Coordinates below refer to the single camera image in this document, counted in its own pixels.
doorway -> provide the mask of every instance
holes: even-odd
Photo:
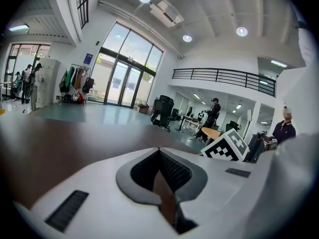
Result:
[[[132,109],[141,78],[141,70],[117,60],[108,82],[104,104]]]

blue sign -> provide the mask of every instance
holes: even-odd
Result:
[[[83,63],[89,65],[91,63],[92,57],[93,55],[87,53]]]

black metal railing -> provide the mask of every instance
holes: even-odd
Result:
[[[173,79],[229,83],[275,96],[276,81],[263,75],[221,68],[174,69]]]

air conditioner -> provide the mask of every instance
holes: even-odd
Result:
[[[158,18],[165,26],[172,27],[184,21],[176,8],[167,0],[160,1],[157,5],[150,5],[151,14]]]

person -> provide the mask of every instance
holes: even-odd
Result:
[[[25,102],[28,104],[29,103],[29,99],[25,99],[26,94],[28,93],[28,91],[30,90],[30,85],[28,83],[29,80],[29,75],[31,73],[31,65],[28,64],[27,68],[22,72],[22,96],[21,96],[21,103],[24,104],[24,100]]]
[[[220,111],[220,104],[218,103],[218,98],[214,98],[213,99],[213,107],[211,108],[210,111],[205,110],[205,112],[207,113],[208,117],[207,120],[205,121],[204,125],[199,129],[199,131],[197,133],[193,133],[193,137],[195,139],[202,137],[202,139],[200,139],[201,142],[206,143],[207,141],[207,135],[203,133],[203,131],[201,130],[203,127],[208,127],[211,128],[214,125],[215,122],[215,117],[217,116],[217,114]]]
[[[201,119],[204,117],[204,111],[201,111],[201,113],[198,114],[198,122],[201,122]]]
[[[34,69],[34,71],[30,74],[31,77],[31,85],[32,85],[32,96],[31,96],[31,108],[33,111],[36,110],[36,100],[38,97],[38,87],[44,81],[44,78],[39,71],[42,68],[42,65],[38,63]]]
[[[11,99],[16,99],[16,93],[19,92],[19,87],[20,87],[20,80],[21,80],[21,75],[20,72],[17,72],[16,74],[16,79],[13,82],[13,88],[11,89]]]
[[[293,118],[291,109],[288,108],[287,106],[284,107],[283,109],[283,116],[284,120],[279,122],[273,132],[272,137],[264,137],[265,140],[272,140],[272,139],[277,139],[277,145],[281,144],[282,142],[286,141],[287,139],[290,138],[295,138],[296,137],[296,130],[294,126],[291,123],[291,119]]]

